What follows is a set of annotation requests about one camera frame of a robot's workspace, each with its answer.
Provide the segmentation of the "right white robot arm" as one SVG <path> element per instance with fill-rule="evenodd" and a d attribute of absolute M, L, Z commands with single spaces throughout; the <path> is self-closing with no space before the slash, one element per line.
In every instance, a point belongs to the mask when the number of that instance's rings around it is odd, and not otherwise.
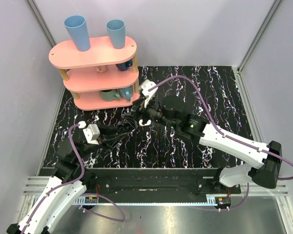
<path fill-rule="evenodd" d="M 241 166 L 217 170 L 212 181 L 212 188 L 217 193 L 240 183 L 254 182 L 268 189 L 277 186 L 282 157 L 279 142 L 256 142 L 213 126 L 211 121 L 189 113 L 178 97 L 167 96 L 161 102 L 153 99 L 148 104 L 140 98 L 122 119 L 134 129 L 154 121 L 172 128 L 193 144 L 212 147 L 244 161 Z"/>

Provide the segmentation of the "black earbud charging case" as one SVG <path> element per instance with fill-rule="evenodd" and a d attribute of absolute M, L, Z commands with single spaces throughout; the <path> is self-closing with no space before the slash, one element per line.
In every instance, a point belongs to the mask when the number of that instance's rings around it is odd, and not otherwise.
<path fill-rule="evenodd" d="M 118 123 L 117 125 L 117 132 L 119 134 L 122 133 L 129 133 L 132 131 L 132 126 L 129 123 Z"/>

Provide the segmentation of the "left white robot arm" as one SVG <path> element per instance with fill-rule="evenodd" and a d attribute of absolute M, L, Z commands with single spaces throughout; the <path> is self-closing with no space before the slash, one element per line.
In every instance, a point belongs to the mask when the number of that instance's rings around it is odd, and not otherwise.
<path fill-rule="evenodd" d="M 92 196 L 110 201 L 98 192 L 96 174 L 84 167 L 81 151 L 77 149 L 72 138 L 76 127 L 83 130 L 87 143 L 100 143 L 100 129 L 97 124 L 87 125 L 85 121 L 71 126 L 68 140 L 71 151 L 61 150 L 54 174 L 28 214 L 19 223 L 7 228 L 8 234 L 50 234 L 71 205 L 81 196 Z"/>

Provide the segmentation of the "white earbud charging case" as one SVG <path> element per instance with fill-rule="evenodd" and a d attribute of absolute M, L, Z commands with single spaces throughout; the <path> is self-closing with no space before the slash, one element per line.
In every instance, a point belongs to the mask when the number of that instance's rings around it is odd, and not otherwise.
<path fill-rule="evenodd" d="M 151 120 L 150 119 L 148 119 L 146 121 L 144 121 L 143 119 L 140 119 L 139 120 L 139 125 L 142 126 L 142 127 L 149 126 L 150 124 L 151 124 Z"/>

